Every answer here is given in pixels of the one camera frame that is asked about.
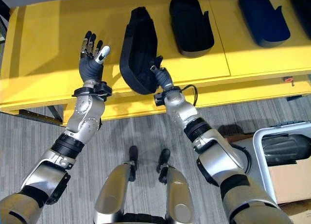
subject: gray bin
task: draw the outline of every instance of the gray bin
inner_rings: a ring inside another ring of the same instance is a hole
[[[276,203],[276,195],[269,174],[268,165],[263,153],[261,140],[266,135],[280,134],[302,134],[311,138],[311,122],[308,121],[278,127],[262,128],[255,132],[253,138],[234,142],[234,144],[245,147],[248,150],[252,157],[252,168],[249,172],[249,176],[257,181]]]

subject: yellow tabletop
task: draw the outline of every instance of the yellow tabletop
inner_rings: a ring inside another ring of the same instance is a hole
[[[57,0],[14,9],[1,68],[0,110],[13,113],[23,108],[73,102],[73,91],[82,85],[79,51],[87,30],[112,48],[103,80],[113,88],[114,97],[135,95],[120,74],[119,59],[131,10],[139,6],[146,6],[154,20],[157,52],[164,56],[162,65],[178,86],[195,84],[205,88],[245,81],[256,84],[258,79],[311,73],[311,40],[303,32],[289,0],[271,0],[274,7],[283,5],[291,31],[289,40],[271,49],[254,43],[238,0],[199,0],[202,11],[209,10],[215,38],[212,49],[199,58],[179,54],[170,25],[170,1]],[[300,92],[308,90],[309,85],[304,83]]]
[[[119,60],[131,10],[146,6],[154,20],[163,66],[176,85],[229,76],[215,20],[210,14],[215,45],[199,58],[178,52],[170,24],[171,0],[57,0],[16,8],[11,16],[1,71],[2,108],[28,101],[70,99],[82,84],[79,54],[88,30],[111,47],[103,79],[114,94],[132,92],[120,74]],[[208,0],[200,0],[203,10]]]

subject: cardboard box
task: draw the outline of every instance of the cardboard box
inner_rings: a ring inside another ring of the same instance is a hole
[[[311,223],[311,200],[292,202],[281,206],[294,224]]]
[[[297,164],[269,167],[277,203],[311,199],[310,171],[311,157],[298,160]]]

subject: robot forearm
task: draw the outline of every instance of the robot forearm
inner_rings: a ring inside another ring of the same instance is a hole
[[[155,95],[157,105],[164,104],[166,112],[185,132],[199,154],[197,165],[205,179],[219,186],[230,223],[289,224],[290,219],[277,204],[242,169],[242,161],[227,140],[198,114],[185,100],[178,87],[173,86],[166,69],[151,67],[163,92]]]
[[[21,191],[0,201],[0,222],[36,223],[43,206],[58,201],[70,179],[67,170],[73,167],[84,145],[99,130],[104,101],[112,90],[101,82],[102,63],[110,48],[101,49],[103,43],[99,42],[93,56],[95,38],[95,34],[88,32],[83,40],[79,71],[84,84],[74,92],[77,101],[64,133],[32,168]]]

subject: black shoe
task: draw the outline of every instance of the black shoe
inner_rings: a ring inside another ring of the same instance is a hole
[[[169,149],[162,150],[159,160],[157,162],[156,172],[160,173],[161,166],[165,163],[168,163],[171,156],[171,151]]]
[[[167,164],[171,156],[171,151],[169,149],[164,149],[162,150],[159,160],[158,160],[158,165],[156,167],[156,172],[160,173],[159,175],[159,181],[162,184],[167,183],[167,172],[169,170],[169,167],[164,167],[161,168],[164,164]]]
[[[137,146],[132,145],[129,149],[129,156],[130,156],[130,161],[134,161],[134,165],[131,165],[131,172],[130,172],[130,177],[129,181],[134,182],[136,179],[136,170],[138,168],[138,149]]]

